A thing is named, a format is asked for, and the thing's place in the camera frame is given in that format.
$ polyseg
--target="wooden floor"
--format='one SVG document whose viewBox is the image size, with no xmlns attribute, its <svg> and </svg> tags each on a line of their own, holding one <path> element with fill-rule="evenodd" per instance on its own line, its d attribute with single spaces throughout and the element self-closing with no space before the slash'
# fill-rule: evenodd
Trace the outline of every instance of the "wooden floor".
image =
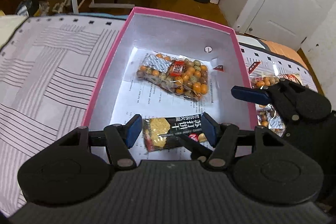
<svg viewBox="0 0 336 224">
<path fill-rule="evenodd" d="M 64 0 L 47 0 L 50 4 L 50 14 L 52 13 L 52 8 L 56 3 L 62 2 Z M 98 9 L 89 8 L 91 0 L 86 0 L 80 12 L 99 12 L 108 13 L 113 15 L 128 15 L 130 9 Z M 112 3 L 113 0 L 95 0 L 96 3 Z M 199 17 L 207 20 L 211 20 L 222 25 L 227 26 L 227 21 L 225 20 L 223 14 L 221 13 L 218 5 L 216 4 L 203 4 L 198 3 L 194 0 L 118 0 L 119 3 L 129 3 L 135 4 L 136 6 L 155 8 L 160 10 L 167 10 L 171 12 L 177 12 L 185 15 L 190 15 L 194 17 Z M 72 8 L 64 11 L 65 13 L 72 12 Z"/>
</svg>

